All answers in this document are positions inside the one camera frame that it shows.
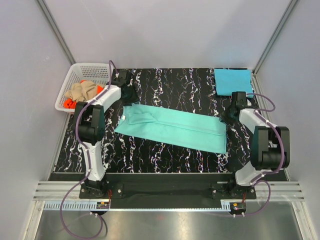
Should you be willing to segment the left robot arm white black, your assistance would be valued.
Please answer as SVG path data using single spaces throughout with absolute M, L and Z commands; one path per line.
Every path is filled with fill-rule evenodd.
M 139 101 L 136 87 L 131 84 L 132 77 L 129 70 L 120 70 L 95 97 L 75 106 L 74 133 L 83 150 L 86 170 L 81 187 L 97 198 L 108 193 L 101 152 L 101 142 L 106 134 L 105 112 L 119 100 L 125 106 Z

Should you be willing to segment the teal t shirt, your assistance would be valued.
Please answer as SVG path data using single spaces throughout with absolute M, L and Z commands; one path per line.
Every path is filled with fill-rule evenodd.
M 199 151 L 227 152 L 227 126 L 215 116 L 133 104 L 123 108 L 114 131 Z

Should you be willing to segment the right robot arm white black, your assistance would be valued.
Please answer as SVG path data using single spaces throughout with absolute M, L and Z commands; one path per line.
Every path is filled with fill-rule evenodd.
M 272 108 L 256 108 L 250 105 L 249 97 L 253 96 L 268 100 Z M 275 104 L 262 94 L 235 91 L 231 94 L 230 106 L 220 115 L 222 123 L 231 126 L 239 122 L 253 134 L 249 162 L 234 172 L 227 183 L 226 189 L 232 198 L 239 198 L 259 180 L 279 173 L 290 164 L 289 128 L 278 126 L 261 114 L 273 112 L 275 109 Z

